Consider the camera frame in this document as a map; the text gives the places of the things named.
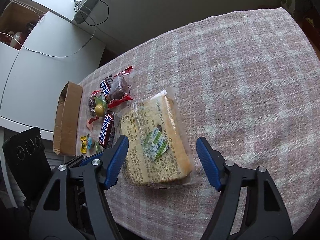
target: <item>silver screw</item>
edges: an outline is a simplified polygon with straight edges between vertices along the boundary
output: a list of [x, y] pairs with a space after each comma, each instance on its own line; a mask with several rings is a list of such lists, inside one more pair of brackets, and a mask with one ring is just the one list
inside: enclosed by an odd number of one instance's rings
[[226, 165], [227, 166], [233, 166], [235, 163], [233, 162], [233, 161], [228, 161], [228, 160], [226, 160]]
[[67, 168], [66, 165], [61, 164], [61, 165], [59, 166], [58, 170], [59, 170], [59, 171], [64, 171], [66, 168]]
[[94, 166], [96, 166], [96, 165], [99, 165], [100, 162], [101, 162], [101, 161], [100, 161], [99, 159], [94, 159], [94, 160], [91, 162], [91, 164], [94, 165]]
[[258, 170], [261, 171], [261, 172], [266, 172], [267, 171], [267, 169], [265, 167], [263, 167], [263, 166], [259, 166]]

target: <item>packaged bread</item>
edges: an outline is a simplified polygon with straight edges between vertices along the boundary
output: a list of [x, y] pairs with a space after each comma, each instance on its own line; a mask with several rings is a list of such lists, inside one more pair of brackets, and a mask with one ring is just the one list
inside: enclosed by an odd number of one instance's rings
[[128, 182], [163, 188], [197, 181], [190, 146], [170, 90], [135, 101], [114, 118], [116, 137], [124, 134], [129, 138], [122, 167]]

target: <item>open cabinet compartment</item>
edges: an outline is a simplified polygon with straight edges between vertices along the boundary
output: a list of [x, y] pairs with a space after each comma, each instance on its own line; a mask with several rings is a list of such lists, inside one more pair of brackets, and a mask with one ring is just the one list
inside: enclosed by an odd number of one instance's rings
[[[28, 37], [27, 25], [29, 23], [35, 25], [38, 21], [39, 17], [35, 12], [19, 4], [11, 2], [0, 16], [0, 32], [9, 33], [12, 31], [14, 34], [17, 32], [22, 32], [22, 35], [18, 36], [21, 37], [20, 43], [23, 44]], [[0, 33], [0, 41], [10, 45], [11, 38]], [[21, 46], [16, 41], [11, 43], [11, 46], [18, 50], [21, 49]]]

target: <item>pink and white checkered cloth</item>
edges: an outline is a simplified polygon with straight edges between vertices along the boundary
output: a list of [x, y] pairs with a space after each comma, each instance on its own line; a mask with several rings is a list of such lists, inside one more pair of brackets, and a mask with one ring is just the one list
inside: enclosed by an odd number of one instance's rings
[[[117, 223], [145, 239], [200, 239], [219, 193], [196, 155], [196, 139], [241, 167], [265, 166], [296, 231], [320, 196], [320, 64], [302, 30], [282, 8], [233, 12], [158, 36], [86, 77], [77, 149], [88, 130], [88, 95], [100, 81], [135, 68], [134, 98], [166, 87], [176, 100], [194, 162], [204, 178], [159, 190], [118, 184], [106, 192]], [[93, 136], [98, 137], [96, 124]], [[244, 210], [242, 191], [232, 232]]]

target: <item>gold round candy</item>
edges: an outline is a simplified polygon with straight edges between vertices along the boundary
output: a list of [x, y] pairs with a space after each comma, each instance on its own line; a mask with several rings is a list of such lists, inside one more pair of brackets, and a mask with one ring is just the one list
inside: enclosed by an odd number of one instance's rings
[[104, 116], [103, 105], [101, 105], [101, 104], [96, 105], [96, 107], [94, 108], [94, 112], [96, 113], [96, 115], [98, 117], [103, 117]]

